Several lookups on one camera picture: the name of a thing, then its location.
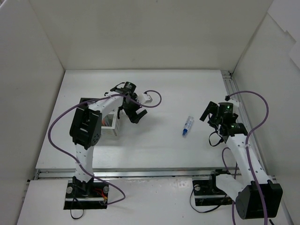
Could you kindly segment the clear blue-capped glue bottle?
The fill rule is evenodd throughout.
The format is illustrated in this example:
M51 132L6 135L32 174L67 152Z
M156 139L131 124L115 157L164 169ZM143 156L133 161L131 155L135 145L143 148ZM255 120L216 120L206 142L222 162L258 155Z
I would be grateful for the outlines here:
M184 127L183 127L183 131L182 131L182 136L185 137L187 135L187 133L189 132L189 130L191 129L192 125L194 122L194 117L193 116L188 116Z

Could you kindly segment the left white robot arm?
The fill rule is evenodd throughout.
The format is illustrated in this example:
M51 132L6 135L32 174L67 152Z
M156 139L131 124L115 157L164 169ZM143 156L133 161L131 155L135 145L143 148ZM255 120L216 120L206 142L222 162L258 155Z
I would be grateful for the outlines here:
M90 196L94 190L93 178L89 174L94 174L93 150L101 137L103 118L115 109L118 110L118 115L121 110L124 110L130 122L137 124L147 113L146 110L140 113L136 112L141 106L131 101L138 100L135 89L136 85L125 82L122 88L114 87L108 94L122 94L129 96L129 99L120 96L110 97L106 100L85 103L77 107L75 111L69 134L75 144L76 158L80 164L76 165L73 185L77 187L77 192L84 197Z

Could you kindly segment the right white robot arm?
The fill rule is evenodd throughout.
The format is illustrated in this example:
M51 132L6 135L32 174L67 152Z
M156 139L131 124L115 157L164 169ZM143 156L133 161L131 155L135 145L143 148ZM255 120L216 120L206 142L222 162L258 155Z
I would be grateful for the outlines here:
M208 180L209 191L225 192L235 203L242 219L275 218L278 213L283 190L264 171L251 145L248 132L238 115L233 112L233 103L210 101L201 121L207 121L215 133L231 150L239 167L243 182L237 181L229 172L215 171Z

